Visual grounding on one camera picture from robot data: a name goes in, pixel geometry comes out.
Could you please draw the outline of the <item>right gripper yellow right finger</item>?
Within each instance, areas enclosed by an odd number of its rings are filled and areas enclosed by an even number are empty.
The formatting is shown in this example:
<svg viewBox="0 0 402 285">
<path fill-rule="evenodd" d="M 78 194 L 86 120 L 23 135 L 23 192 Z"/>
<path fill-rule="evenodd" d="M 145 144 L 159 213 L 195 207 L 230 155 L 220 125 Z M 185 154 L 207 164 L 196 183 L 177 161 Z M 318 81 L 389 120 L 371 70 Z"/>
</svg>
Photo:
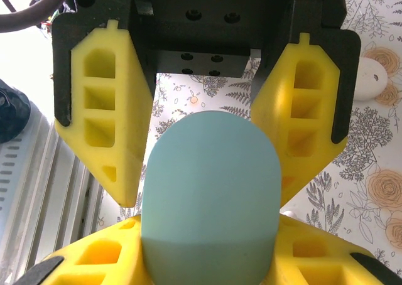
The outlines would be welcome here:
<svg viewBox="0 0 402 285">
<path fill-rule="evenodd" d="M 368 250 L 280 215 L 263 284 L 391 284 L 391 270 Z"/>
</svg>

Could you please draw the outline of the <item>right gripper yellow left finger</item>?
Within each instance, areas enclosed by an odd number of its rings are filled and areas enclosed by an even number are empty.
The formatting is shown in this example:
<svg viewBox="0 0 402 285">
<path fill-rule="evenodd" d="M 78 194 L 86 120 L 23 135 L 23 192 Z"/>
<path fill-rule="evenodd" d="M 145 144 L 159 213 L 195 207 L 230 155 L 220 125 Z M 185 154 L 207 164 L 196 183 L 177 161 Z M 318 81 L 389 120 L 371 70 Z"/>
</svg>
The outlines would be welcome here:
<svg viewBox="0 0 402 285">
<path fill-rule="evenodd" d="M 144 264 L 141 217 L 133 216 L 45 257 L 16 284 L 153 284 Z"/>
</svg>

